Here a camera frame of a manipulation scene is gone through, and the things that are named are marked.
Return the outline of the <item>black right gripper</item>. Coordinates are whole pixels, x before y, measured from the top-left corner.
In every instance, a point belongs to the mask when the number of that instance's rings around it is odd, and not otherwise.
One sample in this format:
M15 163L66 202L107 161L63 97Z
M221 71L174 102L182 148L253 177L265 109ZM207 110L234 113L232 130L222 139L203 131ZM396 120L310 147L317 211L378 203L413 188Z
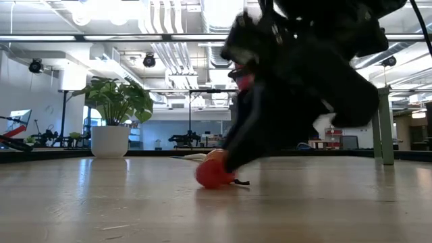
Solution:
M338 86L328 73L339 63L329 43L339 16L318 11L283 17L266 11L254 21L243 11L236 17L221 57L236 63L233 77L253 75L254 84L237 96L237 116L226 146L226 172L261 155L295 150L318 134L313 124L329 113L325 104L341 106ZM265 146L259 144L263 116Z

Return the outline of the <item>orange apricot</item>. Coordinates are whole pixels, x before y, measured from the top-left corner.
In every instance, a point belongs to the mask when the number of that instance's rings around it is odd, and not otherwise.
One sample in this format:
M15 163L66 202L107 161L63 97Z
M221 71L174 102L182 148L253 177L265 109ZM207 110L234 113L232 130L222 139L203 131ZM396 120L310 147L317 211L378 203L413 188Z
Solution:
M222 149L215 149L213 151L211 151L210 153L207 154L206 158L203 160L209 160L209 159L215 159L215 160L220 160L224 162L226 156L226 151L222 150ZM235 177L235 180L231 183L231 184L237 184L237 185L242 185L242 186L249 186L250 182L249 181L240 181L237 177Z

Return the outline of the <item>red colander with grey rim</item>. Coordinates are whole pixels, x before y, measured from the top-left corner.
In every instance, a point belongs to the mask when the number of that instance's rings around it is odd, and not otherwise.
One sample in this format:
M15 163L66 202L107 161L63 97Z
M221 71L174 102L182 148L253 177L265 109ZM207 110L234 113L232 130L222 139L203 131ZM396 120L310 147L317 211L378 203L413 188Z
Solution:
M239 91L248 90L254 82L254 74L245 65L235 64L234 69L228 73L228 77L237 84Z

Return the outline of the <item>red raspberry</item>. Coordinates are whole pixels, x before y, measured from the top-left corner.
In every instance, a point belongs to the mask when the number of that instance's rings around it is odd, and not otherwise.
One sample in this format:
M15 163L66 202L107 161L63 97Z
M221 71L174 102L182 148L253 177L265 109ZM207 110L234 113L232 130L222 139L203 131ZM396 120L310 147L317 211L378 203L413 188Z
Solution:
M209 159L201 163L195 171L196 181L208 189L216 189L228 185L235 180L235 173L225 171L223 161Z

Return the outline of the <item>green perforated metal shelf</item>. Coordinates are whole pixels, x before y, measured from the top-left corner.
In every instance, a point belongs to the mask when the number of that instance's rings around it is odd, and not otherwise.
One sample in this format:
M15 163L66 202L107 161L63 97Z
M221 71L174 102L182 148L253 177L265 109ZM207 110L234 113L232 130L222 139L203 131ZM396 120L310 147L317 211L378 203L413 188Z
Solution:
M388 86L379 88L378 93L379 106L371 120L374 158L382 165L394 165L393 121L389 107L390 88Z

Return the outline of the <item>green plant in white pot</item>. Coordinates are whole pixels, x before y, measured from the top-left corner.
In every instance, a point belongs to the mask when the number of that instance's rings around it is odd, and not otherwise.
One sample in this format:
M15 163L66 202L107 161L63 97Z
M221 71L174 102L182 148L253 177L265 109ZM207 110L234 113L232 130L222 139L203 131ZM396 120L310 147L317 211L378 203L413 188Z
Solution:
M90 129L90 149L96 158L123 157L129 149L130 134L125 121L135 117L144 123L153 115L149 91L130 78L121 82L117 78L93 76L82 90L72 95L84 95L86 106L96 109L105 121L104 126Z

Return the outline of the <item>black beam with light strips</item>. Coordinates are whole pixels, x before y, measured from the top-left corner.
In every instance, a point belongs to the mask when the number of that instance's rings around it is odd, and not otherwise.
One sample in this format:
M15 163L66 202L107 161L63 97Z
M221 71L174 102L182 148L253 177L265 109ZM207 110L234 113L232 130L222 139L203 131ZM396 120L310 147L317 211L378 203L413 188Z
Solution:
M227 34L0 34L5 43L224 42Z

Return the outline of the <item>silver ventilation duct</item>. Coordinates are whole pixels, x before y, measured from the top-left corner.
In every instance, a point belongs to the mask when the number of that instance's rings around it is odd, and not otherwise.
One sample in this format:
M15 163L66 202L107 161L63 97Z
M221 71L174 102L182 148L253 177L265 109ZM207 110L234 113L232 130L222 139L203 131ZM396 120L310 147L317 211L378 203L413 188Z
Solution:
M229 32L236 16L245 5L246 0L200 0L204 32L207 34ZM205 46L211 67L225 69L232 65L232 61L221 57L223 41L221 43L209 42Z

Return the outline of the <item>black aluminium table frame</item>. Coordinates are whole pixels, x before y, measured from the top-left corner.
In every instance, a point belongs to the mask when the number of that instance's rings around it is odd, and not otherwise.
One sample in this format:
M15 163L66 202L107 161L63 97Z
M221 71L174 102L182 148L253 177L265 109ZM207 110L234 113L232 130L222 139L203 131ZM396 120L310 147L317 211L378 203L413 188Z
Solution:
M204 150L185 151L128 151L127 157L179 157L194 153L207 153ZM270 157L374 157L372 150L308 150L308 151L278 151L271 153ZM0 150L0 164L19 163L25 161L43 161L51 159L70 159L92 157L90 150L48 150L32 151L29 153L19 151ZM432 163L431 151L394 151L395 160L421 161Z

